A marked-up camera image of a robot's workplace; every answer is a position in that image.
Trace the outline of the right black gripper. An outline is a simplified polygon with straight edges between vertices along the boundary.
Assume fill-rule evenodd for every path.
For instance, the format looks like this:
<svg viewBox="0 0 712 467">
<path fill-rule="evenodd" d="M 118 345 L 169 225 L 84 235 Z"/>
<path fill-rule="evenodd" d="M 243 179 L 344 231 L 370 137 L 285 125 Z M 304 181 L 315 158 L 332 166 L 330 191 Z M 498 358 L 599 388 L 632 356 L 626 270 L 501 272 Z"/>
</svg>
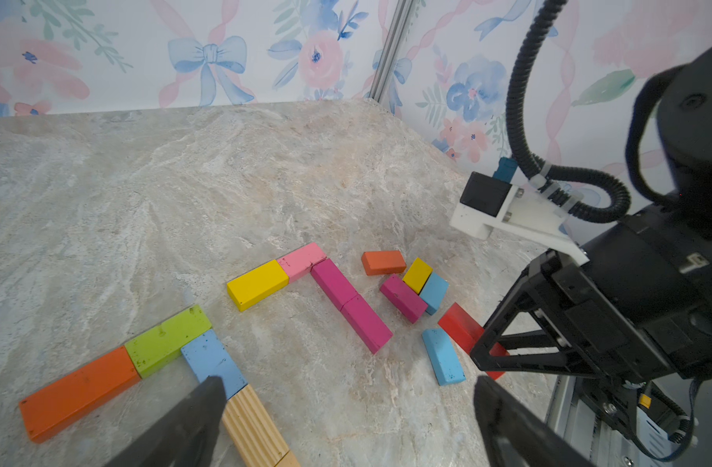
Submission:
<svg viewBox="0 0 712 467">
<path fill-rule="evenodd" d="M 648 206 L 585 245 L 549 250 L 492 313 L 471 359 L 486 373 L 712 379 L 712 224 Z"/>
</svg>

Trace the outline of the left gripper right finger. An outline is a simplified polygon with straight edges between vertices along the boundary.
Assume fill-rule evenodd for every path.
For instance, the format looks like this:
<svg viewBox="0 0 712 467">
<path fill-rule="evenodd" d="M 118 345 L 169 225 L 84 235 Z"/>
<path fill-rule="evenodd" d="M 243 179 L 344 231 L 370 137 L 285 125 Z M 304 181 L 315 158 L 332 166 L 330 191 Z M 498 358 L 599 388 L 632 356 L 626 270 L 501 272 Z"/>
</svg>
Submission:
<svg viewBox="0 0 712 467">
<path fill-rule="evenodd" d="M 490 377 L 476 380 L 474 409 L 492 467 L 591 464 Z"/>
</svg>

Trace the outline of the green block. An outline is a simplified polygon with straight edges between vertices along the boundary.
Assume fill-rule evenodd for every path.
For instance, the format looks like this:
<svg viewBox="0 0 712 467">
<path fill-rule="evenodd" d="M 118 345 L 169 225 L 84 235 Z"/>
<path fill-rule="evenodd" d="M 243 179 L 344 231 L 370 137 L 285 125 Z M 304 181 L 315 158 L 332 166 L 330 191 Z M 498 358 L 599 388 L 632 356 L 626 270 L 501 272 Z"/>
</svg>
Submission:
<svg viewBox="0 0 712 467">
<path fill-rule="evenodd" d="M 193 305 L 162 321 L 125 344 L 142 379 L 147 379 L 181 355 L 181 349 L 212 329 L 199 305 Z"/>
</svg>

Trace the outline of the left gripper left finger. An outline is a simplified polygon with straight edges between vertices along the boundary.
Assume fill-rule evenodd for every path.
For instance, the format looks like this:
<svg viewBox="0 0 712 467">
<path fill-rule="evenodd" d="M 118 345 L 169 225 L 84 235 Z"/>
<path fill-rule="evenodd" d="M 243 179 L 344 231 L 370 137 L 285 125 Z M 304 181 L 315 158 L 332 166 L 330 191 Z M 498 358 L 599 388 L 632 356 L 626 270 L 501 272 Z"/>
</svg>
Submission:
<svg viewBox="0 0 712 467">
<path fill-rule="evenodd" d="M 220 377 L 208 377 L 109 466 L 208 466 L 227 404 Z"/>
</svg>

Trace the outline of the pink block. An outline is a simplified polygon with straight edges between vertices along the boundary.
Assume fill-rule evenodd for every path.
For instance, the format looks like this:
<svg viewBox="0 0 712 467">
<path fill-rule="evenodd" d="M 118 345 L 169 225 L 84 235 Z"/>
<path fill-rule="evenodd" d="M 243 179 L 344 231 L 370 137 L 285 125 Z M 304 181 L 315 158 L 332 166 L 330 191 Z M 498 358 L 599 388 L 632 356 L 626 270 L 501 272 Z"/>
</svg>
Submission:
<svg viewBox="0 0 712 467">
<path fill-rule="evenodd" d="M 311 242 L 278 258 L 277 262 L 287 274 L 289 283 L 294 283 L 309 274 L 314 266 L 323 262 L 326 258 L 328 256 L 320 246 L 315 242 Z"/>
</svg>

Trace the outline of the red block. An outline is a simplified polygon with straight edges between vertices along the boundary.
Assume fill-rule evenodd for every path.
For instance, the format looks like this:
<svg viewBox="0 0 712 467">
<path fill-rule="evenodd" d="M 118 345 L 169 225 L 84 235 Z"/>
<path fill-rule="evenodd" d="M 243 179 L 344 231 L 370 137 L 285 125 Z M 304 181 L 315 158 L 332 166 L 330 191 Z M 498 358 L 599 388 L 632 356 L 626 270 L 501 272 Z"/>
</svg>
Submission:
<svg viewBox="0 0 712 467">
<path fill-rule="evenodd" d="M 438 324 L 468 355 L 484 333 L 482 325 L 457 303 L 448 308 Z"/>
</svg>

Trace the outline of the light blue block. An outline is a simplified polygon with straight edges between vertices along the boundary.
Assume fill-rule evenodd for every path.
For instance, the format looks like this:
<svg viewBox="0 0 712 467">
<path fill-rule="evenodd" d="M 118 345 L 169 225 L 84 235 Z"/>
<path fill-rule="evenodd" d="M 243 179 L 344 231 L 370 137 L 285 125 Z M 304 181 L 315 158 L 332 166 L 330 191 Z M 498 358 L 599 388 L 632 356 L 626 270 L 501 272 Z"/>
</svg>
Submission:
<svg viewBox="0 0 712 467">
<path fill-rule="evenodd" d="M 222 379 L 227 399 L 232 398 L 248 384 L 213 329 L 183 346 L 181 352 L 200 383 L 208 377 Z"/>
</svg>

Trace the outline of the tan block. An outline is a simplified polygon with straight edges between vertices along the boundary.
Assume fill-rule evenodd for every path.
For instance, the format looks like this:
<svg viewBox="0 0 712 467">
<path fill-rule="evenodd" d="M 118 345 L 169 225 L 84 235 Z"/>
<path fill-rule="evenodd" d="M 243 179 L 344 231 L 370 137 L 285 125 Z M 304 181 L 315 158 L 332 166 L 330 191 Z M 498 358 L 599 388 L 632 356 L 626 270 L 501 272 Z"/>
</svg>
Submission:
<svg viewBox="0 0 712 467">
<path fill-rule="evenodd" d="M 277 466 L 290 451 L 250 384 L 227 401 L 222 422 L 246 466 Z"/>
</svg>

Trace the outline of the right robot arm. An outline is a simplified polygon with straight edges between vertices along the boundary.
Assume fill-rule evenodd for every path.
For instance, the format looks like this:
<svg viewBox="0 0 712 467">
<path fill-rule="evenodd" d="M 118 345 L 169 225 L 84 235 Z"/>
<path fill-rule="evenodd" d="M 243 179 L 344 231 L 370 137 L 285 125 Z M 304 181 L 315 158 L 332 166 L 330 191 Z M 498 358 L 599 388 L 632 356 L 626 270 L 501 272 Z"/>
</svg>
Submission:
<svg viewBox="0 0 712 467">
<path fill-rule="evenodd" d="M 553 250 L 533 260 L 475 340 L 478 369 L 712 379 L 712 48 L 638 95 L 626 142 L 633 178 L 649 118 L 675 190 L 588 242 L 583 265 Z"/>
</svg>

